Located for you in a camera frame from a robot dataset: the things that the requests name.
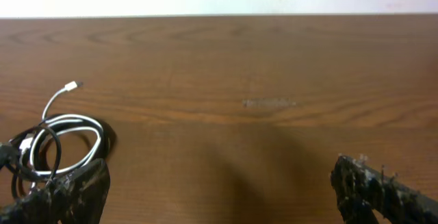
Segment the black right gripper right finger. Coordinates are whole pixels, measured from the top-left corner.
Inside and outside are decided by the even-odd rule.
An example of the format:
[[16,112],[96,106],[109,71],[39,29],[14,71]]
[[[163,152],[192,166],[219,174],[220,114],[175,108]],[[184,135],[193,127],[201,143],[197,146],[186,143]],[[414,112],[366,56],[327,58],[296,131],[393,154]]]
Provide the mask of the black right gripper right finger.
[[344,223],[378,223],[374,211],[390,223],[437,224],[437,202],[346,155],[331,171],[331,186]]

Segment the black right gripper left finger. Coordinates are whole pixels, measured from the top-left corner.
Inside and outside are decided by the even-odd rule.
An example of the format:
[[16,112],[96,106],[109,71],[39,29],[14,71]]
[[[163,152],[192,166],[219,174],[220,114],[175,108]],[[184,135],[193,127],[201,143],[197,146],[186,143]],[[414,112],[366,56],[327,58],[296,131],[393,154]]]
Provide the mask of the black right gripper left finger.
[[93,160],[1,208],[1,223],[99,223],[110,189],[109,173],[105,160]]

